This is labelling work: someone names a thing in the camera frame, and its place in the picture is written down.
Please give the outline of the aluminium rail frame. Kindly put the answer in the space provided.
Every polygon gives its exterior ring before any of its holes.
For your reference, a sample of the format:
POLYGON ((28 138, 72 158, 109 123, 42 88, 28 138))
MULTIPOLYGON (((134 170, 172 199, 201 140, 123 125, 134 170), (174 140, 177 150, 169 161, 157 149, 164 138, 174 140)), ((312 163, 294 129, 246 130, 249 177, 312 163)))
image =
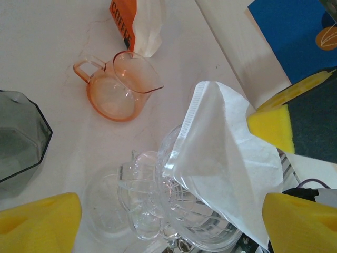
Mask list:
POLYGON ((284 185, 290 185, 291 188, 298 186, 301 180, 298 178, 297 174, 295 173, 286 154, 282 152, 281 150, 278 150, 278 153, 279 153, 281 165, 282 165, 284 185))

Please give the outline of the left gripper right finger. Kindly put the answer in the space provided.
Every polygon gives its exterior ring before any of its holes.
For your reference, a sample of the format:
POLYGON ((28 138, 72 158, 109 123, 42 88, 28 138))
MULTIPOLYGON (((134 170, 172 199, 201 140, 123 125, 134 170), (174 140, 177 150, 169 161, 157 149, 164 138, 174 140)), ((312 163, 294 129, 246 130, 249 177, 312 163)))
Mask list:
POLYGON ((337 253, 337 208, 269 193, 263 221, 274 253, 337 253))

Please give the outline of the white paper coffee filter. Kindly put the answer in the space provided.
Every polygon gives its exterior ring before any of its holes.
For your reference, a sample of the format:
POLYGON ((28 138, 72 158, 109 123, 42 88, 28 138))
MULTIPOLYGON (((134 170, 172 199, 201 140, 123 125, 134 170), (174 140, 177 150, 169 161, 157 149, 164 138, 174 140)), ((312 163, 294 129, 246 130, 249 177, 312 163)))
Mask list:
POLYGON ((230 87, 200 82, 163 175, 267 247, 263 202, 268 193, 282 191, 283 171, 276 147, 248 130, 253 110, 230 87))

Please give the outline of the orange glass server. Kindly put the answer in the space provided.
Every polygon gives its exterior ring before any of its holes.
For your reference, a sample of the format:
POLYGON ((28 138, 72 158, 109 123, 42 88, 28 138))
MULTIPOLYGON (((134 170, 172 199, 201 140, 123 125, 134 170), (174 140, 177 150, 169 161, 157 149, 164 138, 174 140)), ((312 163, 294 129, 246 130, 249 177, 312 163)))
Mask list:
POLYGON ((150 96, 164 87, 149 60, 130 51, 108 62, 85 57, 73 64, 73 71, 86 83, 94 110, 114 122, 137 118, 150 96))

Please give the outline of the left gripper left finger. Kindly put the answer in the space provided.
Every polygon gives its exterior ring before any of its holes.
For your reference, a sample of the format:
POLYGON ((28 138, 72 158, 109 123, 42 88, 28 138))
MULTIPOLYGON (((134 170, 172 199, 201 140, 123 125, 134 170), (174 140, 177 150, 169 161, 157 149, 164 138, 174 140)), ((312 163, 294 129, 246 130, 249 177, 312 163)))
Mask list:
POLYGON ((71 253, 81 223, 68 192, 0 211, 0 253, 71 253))

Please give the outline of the grey server with brown handle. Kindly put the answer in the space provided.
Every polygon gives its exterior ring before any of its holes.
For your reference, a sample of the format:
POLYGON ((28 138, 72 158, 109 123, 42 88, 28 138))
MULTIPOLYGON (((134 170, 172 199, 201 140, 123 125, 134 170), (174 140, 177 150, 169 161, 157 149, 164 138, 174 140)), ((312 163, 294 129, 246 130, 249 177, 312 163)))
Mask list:
POLYGON ((19 195, 43 159, 53 131, 38 105, 0 90, 0 199, 19 195))

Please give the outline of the clear dripper with brown handle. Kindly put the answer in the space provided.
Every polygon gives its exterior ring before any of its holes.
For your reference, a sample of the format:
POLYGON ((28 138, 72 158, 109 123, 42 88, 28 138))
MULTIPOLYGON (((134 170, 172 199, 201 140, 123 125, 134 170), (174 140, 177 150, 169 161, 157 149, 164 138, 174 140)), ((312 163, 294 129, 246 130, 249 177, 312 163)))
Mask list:
POLYGON ((164 138, 157 152, 133 151, 131 161, 120 165, 118 200, 131 230, 140 239, 162 238, 184 252, 192 248, 208 252, 230 250, 242 232, 163 173, 180 128, 175 127, 164 138))

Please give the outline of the orange coffee filter package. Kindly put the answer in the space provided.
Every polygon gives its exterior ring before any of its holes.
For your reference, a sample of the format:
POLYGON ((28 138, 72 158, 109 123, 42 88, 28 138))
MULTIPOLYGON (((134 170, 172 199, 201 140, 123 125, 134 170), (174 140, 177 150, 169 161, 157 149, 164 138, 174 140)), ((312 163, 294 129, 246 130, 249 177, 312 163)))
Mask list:
POLYGON ((162 44, 165 0, 111 0, 110 13, 131 52, 152 57, 162 44))

